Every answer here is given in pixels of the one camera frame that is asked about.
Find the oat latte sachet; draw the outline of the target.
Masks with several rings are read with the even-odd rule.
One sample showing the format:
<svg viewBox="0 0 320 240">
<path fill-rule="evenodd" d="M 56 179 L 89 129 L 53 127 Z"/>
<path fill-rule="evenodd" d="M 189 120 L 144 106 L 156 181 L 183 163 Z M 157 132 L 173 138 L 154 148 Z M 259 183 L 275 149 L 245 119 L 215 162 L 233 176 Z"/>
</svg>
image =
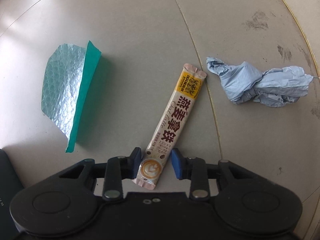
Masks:
<svg viewBox="0 0 320 240">
<path fill-rule="evenodd" d="M 148 144 L 133 180 L 148 190 L 156 187 L 167 160 L 178 141 L 207 74 L 184 64 L 178 82 Z"/>
</svg>

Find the dark teal trash bin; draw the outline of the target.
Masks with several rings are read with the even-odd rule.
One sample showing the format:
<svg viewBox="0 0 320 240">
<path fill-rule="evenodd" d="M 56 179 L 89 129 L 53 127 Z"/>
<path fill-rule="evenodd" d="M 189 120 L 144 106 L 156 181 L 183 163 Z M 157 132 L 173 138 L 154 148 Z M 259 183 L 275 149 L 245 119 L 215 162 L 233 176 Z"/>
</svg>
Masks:
<svg viewBox="0 0 320 240">
<path fill-rule="evenodd" d="M 23 189 L 23 185 L 3 150 L 1 150 L 0 165 L 1 239 L 14 239 L 18 235 L 18 230 L 12 220 L 9 206 L 13 197 Z"/>
</svg>

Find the teal bubble mailer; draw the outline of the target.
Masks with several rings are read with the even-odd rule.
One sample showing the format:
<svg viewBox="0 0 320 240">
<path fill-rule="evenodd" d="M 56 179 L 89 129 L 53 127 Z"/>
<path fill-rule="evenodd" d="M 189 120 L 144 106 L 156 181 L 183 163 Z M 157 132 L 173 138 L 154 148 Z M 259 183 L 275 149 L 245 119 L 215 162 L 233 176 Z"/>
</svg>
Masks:
<svg viewBox="0 0 320 240">
<path fill-rule="evenodd" d="M 47 61 L 44 72 L 41 110 L 67 138 L 66 152 L 75 148 L 86 96 L 101 51 L 87 46 L 61 44 Z"/>
</svg>

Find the crumpled grey plastic bag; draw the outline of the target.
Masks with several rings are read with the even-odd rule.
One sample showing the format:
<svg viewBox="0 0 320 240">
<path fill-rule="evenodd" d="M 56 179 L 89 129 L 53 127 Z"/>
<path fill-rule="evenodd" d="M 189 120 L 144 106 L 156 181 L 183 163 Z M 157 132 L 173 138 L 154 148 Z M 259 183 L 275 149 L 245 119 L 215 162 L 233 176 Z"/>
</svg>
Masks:
<svg viewBox="0 0 320 240">
<path fill-rule="evenodd" d="M 233 66 L 215 57 L 207 58 L 207 69 L 220 78 L 227 98 L 236 105 L 253 101 L 273 108 L 284 107 L 306 96 L 314 79 L 299 66 L 261 72 L 246 61 Z"/>
</svg>

